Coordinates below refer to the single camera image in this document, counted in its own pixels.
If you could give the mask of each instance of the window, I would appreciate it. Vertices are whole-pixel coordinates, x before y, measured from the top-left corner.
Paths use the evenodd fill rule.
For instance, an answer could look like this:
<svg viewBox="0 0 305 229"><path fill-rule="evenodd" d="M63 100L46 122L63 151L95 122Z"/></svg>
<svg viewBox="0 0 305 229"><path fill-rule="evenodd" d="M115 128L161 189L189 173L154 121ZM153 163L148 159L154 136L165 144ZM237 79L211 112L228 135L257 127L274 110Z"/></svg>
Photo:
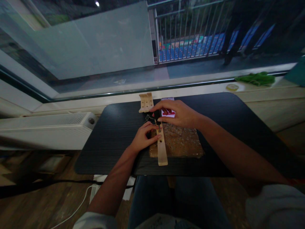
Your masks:
<svg viewBox="0 0 305 229"><path fill-rule="evenodd" d="M245 69L287 71L305 51L301 0L0 6L0 77L44 101L231 79Z"/></svg>

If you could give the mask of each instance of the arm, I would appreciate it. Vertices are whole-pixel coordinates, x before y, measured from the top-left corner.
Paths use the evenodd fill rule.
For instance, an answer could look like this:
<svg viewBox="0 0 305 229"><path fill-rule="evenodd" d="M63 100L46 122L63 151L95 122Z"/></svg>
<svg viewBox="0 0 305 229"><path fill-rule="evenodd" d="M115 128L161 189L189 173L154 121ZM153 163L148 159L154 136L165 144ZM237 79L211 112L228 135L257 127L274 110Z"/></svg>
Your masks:
<svg viewBox="0 0 305 229"><path fill-rule="evenodd" d="M158 127L152 125L151 122L146 122L140 127L131 145L124 151L94 196L87 209L88 212L96 212L110 216L115 216L117 214L131 174L134 160L142 149L151 145L161 137L160 135L151 139L146 137L146 134L149 131L156 129L158 129Z"/></svg>
<svg viewBox="0 0 305 229"><path fill-rule="evenodd" d="M182 101L164 100L150 111L153 112L157 109L163 109L165 113L167 110L176 112L174 118L161 117L160 121L198 129L249 195L258 195L266 184L289 184L261 155L213 120L194 111Z"/></svg>

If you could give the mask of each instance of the cork board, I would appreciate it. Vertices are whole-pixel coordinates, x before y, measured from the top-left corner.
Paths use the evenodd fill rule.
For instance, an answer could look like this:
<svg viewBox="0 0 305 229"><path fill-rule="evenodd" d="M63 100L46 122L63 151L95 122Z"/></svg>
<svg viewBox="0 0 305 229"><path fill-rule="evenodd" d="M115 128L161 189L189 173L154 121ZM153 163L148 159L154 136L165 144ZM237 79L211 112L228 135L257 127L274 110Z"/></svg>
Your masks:
<svg viewBox="0 0 305 229"><path fill-rule="evenodd" d="M172 124L163 124L164 139L167 157L195 157L204 155L196 129L178 127ZM149 156L158 157L158 144L155 142L149 147Z"/></svg>

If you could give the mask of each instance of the radiator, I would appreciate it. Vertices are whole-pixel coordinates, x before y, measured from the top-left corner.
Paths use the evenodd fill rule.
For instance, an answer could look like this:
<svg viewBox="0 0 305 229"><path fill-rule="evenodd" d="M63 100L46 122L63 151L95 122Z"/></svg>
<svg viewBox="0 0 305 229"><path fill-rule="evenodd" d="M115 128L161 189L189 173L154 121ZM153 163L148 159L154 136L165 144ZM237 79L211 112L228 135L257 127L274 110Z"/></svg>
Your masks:
<svg viewBox="0 0 305 229"><path fill-rule="evenodd" d="M91 112L0 119L0 137L36 149L82 149L98 118Z"/></svg>

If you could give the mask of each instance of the forearm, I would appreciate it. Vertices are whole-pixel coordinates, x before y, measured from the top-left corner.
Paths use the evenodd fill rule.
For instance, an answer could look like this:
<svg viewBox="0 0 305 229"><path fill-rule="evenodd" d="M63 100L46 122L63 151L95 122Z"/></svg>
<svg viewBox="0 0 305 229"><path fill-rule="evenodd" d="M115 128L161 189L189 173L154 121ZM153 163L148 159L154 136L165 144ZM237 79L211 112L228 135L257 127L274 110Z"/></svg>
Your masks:
<svg viewBox="0 0 305 229"><path fill-rule="evenodd" d="M90 203L88 212L117 214L136 156L137 152L129 147L124 151Z"/></svg>
<svg viewBox="0 0 305 229"><path fill-rule="evenodd" d="M244 186L259 186L263 183L288 184L266 159L213 120L202 116L198 129L222 162Z"/></svg>

